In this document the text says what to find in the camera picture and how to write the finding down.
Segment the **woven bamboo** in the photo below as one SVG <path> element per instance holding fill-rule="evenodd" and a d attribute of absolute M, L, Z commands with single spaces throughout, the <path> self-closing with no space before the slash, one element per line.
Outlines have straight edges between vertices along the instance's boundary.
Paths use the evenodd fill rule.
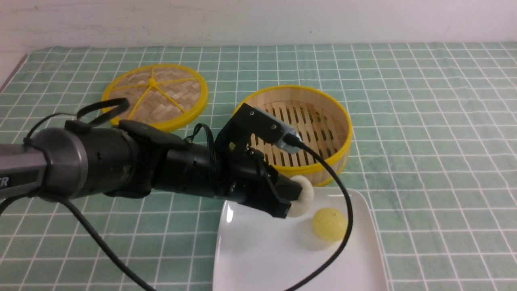
<path fill-rule="evenodd" d="M 199 74 L 186 67 L 165 64 L 142 67 L 122 75 L 107 88 L 103 99 L 123 97 L 129 100 L 130 108 L 119 116 L 120 119 L 174 130 L 201 113 L 206 105 L 206 95 L 206 83 Z M 204 103 L 201 110 L 198 103 Z M 194 116 L 186 119 L 185 115 Z"/>
<path fill-rule="evenodd" d="M 244 103 L 261 108 L 291 125 L 334 171 L 343 170 L 352 140 L 352 123 L 344 108 L 333 98 L 314 89 L 279 86 L 254 93 Z M 302 174 L 317 186 L 332 181 L 321 164 L 304 151 L 288 154 L 256 136 L 252 136 L 250 146 L 263 152 L 265 160 L 288 177 Z"/>

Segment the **black cable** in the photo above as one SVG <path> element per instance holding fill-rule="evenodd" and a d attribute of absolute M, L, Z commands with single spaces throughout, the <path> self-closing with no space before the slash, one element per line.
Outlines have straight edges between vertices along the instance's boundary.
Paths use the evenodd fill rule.
<path fill-rule="evenodd" d="M 2 215 L 4 213 L 4 211 L 7 209 L 7 207 L 9 207 L 11 204 L 13 204 L 14 202 L 16 202 L 22 198 L 25 198 L 25 197 L 30 197 L 30 196 L 21 195 L 21 196 L 14 196 L 14 197 L 6 198 L 4 201 L 2 201 L 2 203 L 0 203 L 0 215 Z"/>
<path fill-rule="evenodd" d="M 50 118 L 53 118 L 53 117 L 56 117 L 58 115 L 68 115 L 68 116 L 75 116 L 75 114 L 71 114 L 71 113 L 63 113 L 63 112 L 56 112 L 56 113 L 53 113 L 45 118 L 43 118 L 42 120 L 38 121 L 30 130 L 29 132 L 27 133 L 27 135 L 23 138 L 23 143 L 30 143 L 31 141 L 31 136 L 32 134 L 34 133 L 34 131 L 36 131 L 38 129 L 38 127 L 43 124 L 43 122 L 49 120 Z"/>
<path fill-rule="evenodd" d="M 219 194 L 219 186 L 218 186 L 217 178 L 216 178 L 216 176 L 217 176 L 216 147 L 214 144 L 214 135 L 212 133 L 212 130 L 210 130 L 210 127 L 208 127 L 208 125 L 206 125 L 204 123 L 198 123 L 195 125 L 194 132 L 192 133 L 192 135 L 189 135 L 188 137 L 186 137 L 185 141 L 192 143 L 195 136 L 199 133 L 201 128 L 205 130 L 205 134 L 206 134 L 206 144 L 207 144 L 208 158 L 209 158 L 208 179 L 209 179 L 210 184 L 212 185 L 212 188 L 214 189 L 214 192 L 216 194 Z"/>
<path fill-rule="evenodd" d="M 86 229 L 88 234 L 95 240 L 95 242 L 99 245 L 102 251 L 108 256 L 108 258 L 119 268 L 126 276 L 134 281 L 138 286 L 146 291 L 157 291 L 151 285 L 147 284 L 142 278 L 140 278 L 137 274 L 135 274 L 131 269 L 129 269 L 126 264 L 124 264 L 118 256 L 111 250 L 111 248 L 106 244 L 106 242 L 100 237 L 97 231 L 93 228 L 93 226 L 88 222 L 86 217 L 81 213 L 81 211 L 75 207 L 70 200 L 66 198 L 62 198 L 56 195 L 47 195 L 43 196 L 46 199 L 53 200 L 55 202 L 61 203 L 63 206 L 68 208 L 70 212 L 75 216 L 75 218 L 79 221 L 79 223 Z"/>
<path fill-rule="evenodd" d="M 332 176 L 334 181 L 338 184 L 338 187 L 341 189 L 341 192 L 343 192 L 343 196 L 345 197 L 346 201 L 346 211 L 347 211 L 347 218 L 348 218 L 348 226 L 346 228 L 345 236 L 343 237 L 343 240 L 341 241 L 341 244 L 339 245 L 338 249 L 328 258 L 326 262 L 323 263 L 319 268 L 317 268 L 314 272 L 310 273 L 307 277 L 305 277 L 300 282 L 296 283 L 292 287 L 286 289 L 285 291 L 294 291 L 305 284 L 307 284 L 310 280 L 314 279 L 317 275 L 319 275 L 323 270 L 325 270 L 332 262 L 335 261 L 335 259 L 338 258 L 338 256 L 341 254 L 343 249 L 345 248 L 346 244 L 348 243 L 348 240 L 350 238 L 350 234 L 352 233 L 352 225 L 354 223 L 354 215 L 352 213 L 352 201 L 350 200 L 350 195 L 346 191 L 345 186 L 343 185 L 343 182 L 341 182 L 341 179 L 339 179 L 338 175 L 334 170 L 329 166 L 329 164 L 325 161 L 323 157 L 318 155 L 315 151 L 313 151 L 310 147 L 305 145 L 298 137 L 288 134 L 284 137 L 285 143 L 287 143 L 290 146 L 298 147 L 306 152 L 308 152 L 316 161 L 318 161 L 322 166 L 327 170 L 327 172 Z"/>

